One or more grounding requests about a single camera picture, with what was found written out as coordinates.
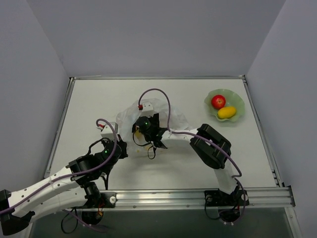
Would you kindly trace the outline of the white plastic bag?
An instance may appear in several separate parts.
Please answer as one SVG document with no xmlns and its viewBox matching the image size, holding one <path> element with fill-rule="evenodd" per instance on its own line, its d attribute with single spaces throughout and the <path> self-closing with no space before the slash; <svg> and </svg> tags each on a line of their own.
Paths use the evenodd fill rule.
<svg viewBox="0 0 317 238">
<path fill-rule="evenodd" d="M 187 119 L 184 114 L 177 109 L 176 107 L 171 107 L 171 116 L 170 120 L 168 120 L 168 103 L 167 101 L 163 101 L 157 98 L 150 99 L 142 99 L 142 103 L 151 102 L 154 108 L 154 113 L 159 114 L 159 125 L 160 127 L 166 127 L 167 123 L 171 129 L 175 130 L 187 130 L 192 129 L 192 127 L 188 124 Z M 146 156 L 147 149 L 149 145 L 145 147 L 140 147 L 139 145 L 145 144 L 145 140 L 141 138 L 132 137 L 132 125 L 135 121 L 140 117 L 141 112 L 138 110 L 138 102 L 134 102 L 130 107 L 126 110 L 120 112 L 116 116 L 116 123 L 118 124 L 118 132 L 123 139 L 123 141 L 127 142 L 127 150 L 128 154 L 131 157 L 135 156 Z"/>
</svg>

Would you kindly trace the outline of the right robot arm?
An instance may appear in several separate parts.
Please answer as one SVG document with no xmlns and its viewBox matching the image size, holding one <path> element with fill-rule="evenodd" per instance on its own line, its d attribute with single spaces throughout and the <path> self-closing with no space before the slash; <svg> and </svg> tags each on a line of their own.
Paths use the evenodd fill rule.
<svg viewBox="0 0 317 238">
<path fill-rule="evenodd" d="M 139 117 L 132 126 L 132 132 L 142 134 L 147 145 L 153 149 L 180 149 L 191 147 L 205 165 L 214 169 L 220 199 L 230 205 L 238 198 L 237 179 L 242 172 L 230 157 L 231 143 L 210 125 L 204 123 L 199 128 L 181 131 L 160 127 L 159 115 Z"/>
</svg>

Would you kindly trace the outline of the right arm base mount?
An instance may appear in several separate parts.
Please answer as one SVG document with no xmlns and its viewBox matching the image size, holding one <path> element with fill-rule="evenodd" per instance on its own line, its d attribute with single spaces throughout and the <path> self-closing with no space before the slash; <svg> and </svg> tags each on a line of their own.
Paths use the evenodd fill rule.
<svg viewBox="0 0 317 238">
<path fill-rule="evenodd" d="M 250 205 L 247 191 L 236 186 L 231 194 L 218 190 L 204 191 L 204 212 L 207 218 L 233 226 L 245 213 Z M 207 208 L 217 208 L 217 216 L 212 217 Z"/>
</svg>

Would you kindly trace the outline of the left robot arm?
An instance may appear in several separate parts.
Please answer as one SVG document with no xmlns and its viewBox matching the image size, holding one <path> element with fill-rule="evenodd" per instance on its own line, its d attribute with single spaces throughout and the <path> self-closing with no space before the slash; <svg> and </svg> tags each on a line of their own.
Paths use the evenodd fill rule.
<svg viewBox="0 0 317 238">
<path fill-rule="evenodd" d="M 109 173 L 118 160 L 126 158 L 127 143 L 108 138 L 101 139 L 104 146 L 99 153 L 71 161 L 52 176 L 25 189 L 0 192 L 0 223 L 5 236 L 16 234 L 37 219 L 64 209 L 96 208 L 84 212 L 82 218 L 89 225 L 96 225 L 103 217 L 103 208 L 113 208 L 114 192 L 101 193 L 95 181 Z"/>
</svg>

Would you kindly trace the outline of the red fake apple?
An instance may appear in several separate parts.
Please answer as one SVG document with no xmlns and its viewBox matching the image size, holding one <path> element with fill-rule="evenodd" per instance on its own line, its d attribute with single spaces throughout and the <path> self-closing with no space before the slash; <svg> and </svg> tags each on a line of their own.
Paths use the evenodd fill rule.
<svg viewBox="0 0 317 238">
<path fill-rule="evenodd" d="M 226 98 L 223 95 L 215 95 L 211 99 L 211 105 L 216 110 L 220 110 L 226 105 Z"/>
</svg>

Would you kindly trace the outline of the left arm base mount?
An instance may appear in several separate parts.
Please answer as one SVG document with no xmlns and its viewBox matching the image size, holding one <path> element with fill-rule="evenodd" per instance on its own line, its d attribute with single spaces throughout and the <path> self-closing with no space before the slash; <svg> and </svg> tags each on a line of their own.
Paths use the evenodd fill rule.
<svg viewBox="0 0 317 238">
<path fill-rule="evenodd" d="M 94 182 L 89 182 L 83 186 L 85 190 L 86 203 L 81 208 L 97 208 L 97 211 L 83 211 L 82 220 L 88 225 L 97 225 L 104 217 L 102 208 L 114 208 L 116 204 L 116 193 L 107 191 L 101 193 Z"/>
</svg>

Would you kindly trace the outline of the yellow fake mango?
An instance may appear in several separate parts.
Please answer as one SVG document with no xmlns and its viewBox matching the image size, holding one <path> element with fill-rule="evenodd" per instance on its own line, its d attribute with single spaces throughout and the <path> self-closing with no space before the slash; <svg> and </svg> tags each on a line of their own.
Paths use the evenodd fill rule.
<svg viewBox="0 0 317 238">
<path fill-rule="evenodd" d="M 223 107 L 217 112 L 217 116 L 220 119 L 229 119 L 236 115 L 236 108 L 233 106 Z"/>
</svg>

